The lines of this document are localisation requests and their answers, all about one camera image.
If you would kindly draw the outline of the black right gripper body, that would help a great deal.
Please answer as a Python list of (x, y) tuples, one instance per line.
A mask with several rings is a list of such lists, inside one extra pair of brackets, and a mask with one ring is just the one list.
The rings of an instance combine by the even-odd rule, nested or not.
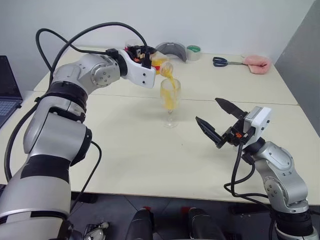
[(249, 141), (249, 135), (244, 130), (244, 120), (238, 120), (233, 126), (230, 126), (215, 144), (220, 149), (225, 143), (237, 147), (240, 143), (246, 144)]

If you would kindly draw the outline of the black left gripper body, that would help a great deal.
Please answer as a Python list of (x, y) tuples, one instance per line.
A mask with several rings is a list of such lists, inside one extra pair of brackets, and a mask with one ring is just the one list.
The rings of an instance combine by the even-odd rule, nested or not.
[(126, 53), (135, 63), (141, 63), (146, 55), (146, 47), (144, 45), (127, 45)]

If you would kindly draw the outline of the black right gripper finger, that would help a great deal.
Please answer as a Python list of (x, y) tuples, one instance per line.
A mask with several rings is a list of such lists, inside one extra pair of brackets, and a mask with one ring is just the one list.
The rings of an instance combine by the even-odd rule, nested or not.
[(216, 132), (215, 128), (211, 126), (207, 121), (199, 118), (198, 116), (195, 117), (195, 120), (198, 126), (201, 128), (202, 132), (208, 138), (210, 138), (216, 146), (218, 146), (222, 141), (222, 137)]
[(245, 116), (247, 115), (246, 111), (241, 110), (238, 106), (224, 98), (215, 98), (215, 101), (226, 113), (244, 122)]

